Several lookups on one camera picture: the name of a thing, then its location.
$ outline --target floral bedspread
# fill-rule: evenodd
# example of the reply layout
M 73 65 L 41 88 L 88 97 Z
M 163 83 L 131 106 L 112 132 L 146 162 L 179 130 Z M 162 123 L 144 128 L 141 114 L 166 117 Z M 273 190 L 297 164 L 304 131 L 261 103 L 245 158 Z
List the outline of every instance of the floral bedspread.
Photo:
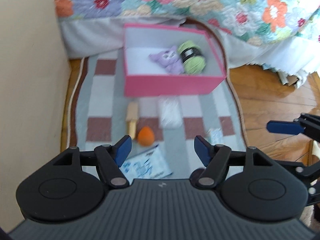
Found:
M 207 22 L 256 46 L 296 33 L 320 40 L 320 29 L 306 24 L 320 17 L 317 10 L 320 0 L 55 0 L 55 3 L 61 20 L 174 14 Z

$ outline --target orange ball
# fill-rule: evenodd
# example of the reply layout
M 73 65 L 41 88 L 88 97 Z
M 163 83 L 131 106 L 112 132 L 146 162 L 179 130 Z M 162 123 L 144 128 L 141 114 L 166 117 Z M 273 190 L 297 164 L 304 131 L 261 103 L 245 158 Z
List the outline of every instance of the orange ball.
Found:
M 138 133 L 137 141 L 141 146 L 151 146 L 155 142 L 155 134 L 150 127 L 144 126 Z

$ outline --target black yarn label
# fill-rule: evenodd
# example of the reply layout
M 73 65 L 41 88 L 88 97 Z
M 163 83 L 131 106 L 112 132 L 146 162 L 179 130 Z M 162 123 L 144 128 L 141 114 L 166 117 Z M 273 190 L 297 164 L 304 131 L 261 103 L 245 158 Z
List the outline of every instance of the black yarn label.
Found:
M 185 63 L 188 59 L 195 56 L 202 56 L 202 53 L 199 49 L 195 47 L 187 48 L 180 53 L 182 62 Z

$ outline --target white bed skirt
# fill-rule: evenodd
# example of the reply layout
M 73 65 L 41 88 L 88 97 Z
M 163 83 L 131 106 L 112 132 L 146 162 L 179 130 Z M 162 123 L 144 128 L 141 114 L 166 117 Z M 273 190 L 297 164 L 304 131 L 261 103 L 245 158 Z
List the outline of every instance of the white bed skirt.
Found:
M 119 49 L 123 46 L 123 25 L 128 22 L 180 25 L 184 17 L 119 17 L 61 21 L 60 27 L 69 58 L 82 58 Z M 290 37 L 267 46 L 252 46 L 220 29 L 209 26 L 218 34 L 225 48 L 228 67 L 246 64 L 268 64 L 295 75 L 299 70 L 312 73 L 320 67 L 320 43 Z

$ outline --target open box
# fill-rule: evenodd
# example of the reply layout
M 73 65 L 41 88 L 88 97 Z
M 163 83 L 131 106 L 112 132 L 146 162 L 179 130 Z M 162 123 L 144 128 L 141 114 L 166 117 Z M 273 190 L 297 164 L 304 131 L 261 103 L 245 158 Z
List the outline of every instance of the open box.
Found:
M 188 40 L 201 48 L 206 59 L 201 74 L 170 74 L 148 57 Z M 167 25 L 124 26 L 124 71 L 127 97 L 209 94 L 226 78 L 223 63 L 205 31 Z

